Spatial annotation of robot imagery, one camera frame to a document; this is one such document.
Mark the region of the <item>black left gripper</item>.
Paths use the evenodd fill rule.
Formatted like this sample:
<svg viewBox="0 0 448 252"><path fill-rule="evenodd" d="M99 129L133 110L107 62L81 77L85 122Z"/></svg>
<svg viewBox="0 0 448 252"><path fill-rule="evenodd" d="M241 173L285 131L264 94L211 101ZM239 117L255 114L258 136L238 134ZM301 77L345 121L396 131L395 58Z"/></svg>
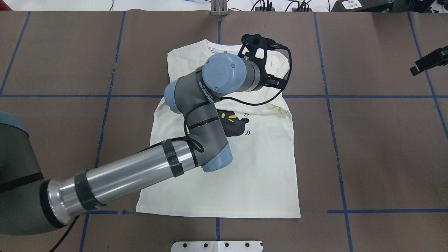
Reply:
<svg viewBox="0 0 448 252"><path fill-rule="evenodd" d="M280 89L279 84L280 78L267 73L261 74L261 87Z"/></svg>

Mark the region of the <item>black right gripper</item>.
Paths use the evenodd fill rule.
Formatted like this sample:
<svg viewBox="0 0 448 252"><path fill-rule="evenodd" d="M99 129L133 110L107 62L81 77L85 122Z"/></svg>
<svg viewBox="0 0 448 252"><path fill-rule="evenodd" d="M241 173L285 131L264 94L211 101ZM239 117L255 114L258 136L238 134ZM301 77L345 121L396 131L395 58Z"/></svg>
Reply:
<svg viewBox="0 0 448 252"><path fill-rule="evenodd" d="M414 66L410 68L410 72L413 76L419 75L420 73L430 70L433 67L445 66L448 63L448 48L437 48L431 53L418 59Z"/></svg>

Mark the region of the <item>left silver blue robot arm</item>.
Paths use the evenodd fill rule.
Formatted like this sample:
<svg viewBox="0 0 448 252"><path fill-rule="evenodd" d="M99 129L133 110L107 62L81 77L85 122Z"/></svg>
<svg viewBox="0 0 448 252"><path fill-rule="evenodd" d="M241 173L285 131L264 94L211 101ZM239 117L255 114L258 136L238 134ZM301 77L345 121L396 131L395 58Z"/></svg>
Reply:
<svg viewBox="0 0 448 252"><path fill-rule="evenodd" d="M213 171L232 161L215 107L235 92L285 88L287 79L267 73L264 59L246 53L211 56L164 91L169 109L182 118L183 136L133 150L111 163L66 179L46 179L21 119L1 112L1 234L29 236L64 228L95 211L196 167Z"/></svg>

